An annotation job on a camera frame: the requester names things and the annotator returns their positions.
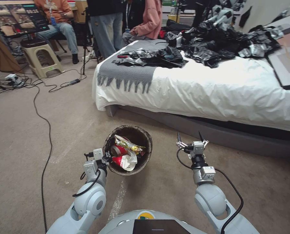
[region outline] blanket fringe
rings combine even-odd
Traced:
[[[98,74],[97,75],[97,85],[98,86],[102,86],[105,83],[105,81],[106,81],[106,86],[109,86],[113,79],[114,79],[113,77],[109,77],[107,75]],[[142,93],[145,93],[146,85],[147,85],[146,93],[148,93],[149,87],[150,87],[150,85],[152,83],[151,81],[134,81],[134,80],[122,79],[122,78],[115,78],[115,79],[116,79],[116,88],[117,89],[120,88],[122,80],[123,80],[123,82],[124,82],[124,90],[127,91],[127,89],[128,89],[128,92],[129,92],[130,89],[131,89],[132,84],[134,83],[134,85],[135,85],[135,90],[134,91],[136,93],[138,91],[138,85],[140,83],[142,83],[142,85],[143,85]]]

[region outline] trash basket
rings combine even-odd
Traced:
[[[107,137],[103,147],[105,152],[110,151],[110,147],[115,144],[115,135],[125,136],[133,144],[144,146],[146,149],[144,149],[145,154],[138,159],[138,163],[135,165],[133,171],[126,171],[112,162],[108,165],[109,170],[121,176],[131,176],[143,170],[152,154],[152,137],[149,133],[138,126],[122,125],[113,130]]]

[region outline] plastic stool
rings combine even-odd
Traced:
[[[22,51],[24,52],[26,59],[28,60],[29,67],[39,78],[47,78],[46,73],[54,69],[58,69],[60,72],[63,72],[63,68],[58,61],[55,53],[52,48],[43,40],[32,39],[25,40],[20,42]],[[53,60],[54,64],[47,67],[42,67],[37,52],[39,50],[45,50],[48,52],[49,56]]]

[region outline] screen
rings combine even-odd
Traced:
[[[133,234],[190,234],[173,219],[136,219]]]
[[[48,30],[33,1],[0,1],[0,30],[5,37]]]

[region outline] bed frame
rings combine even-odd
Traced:
[[[259,136],[256,134],[217,126],[205,121],[196,120],[185,116],[179,116],[163,112],[156,113],[131,106],[107,106],[107,115],[113,117],[118,108],[144,115],[160,123],[163,123],[175,130],[186,133],[196,138],[199,138],[197,131],[199,130],[207,138],[207,140],[218,145],[262,156],[285,158],[290,157],[290,140]],[[277,132],[278,134],[284,132],[283,130],[272,130]]]

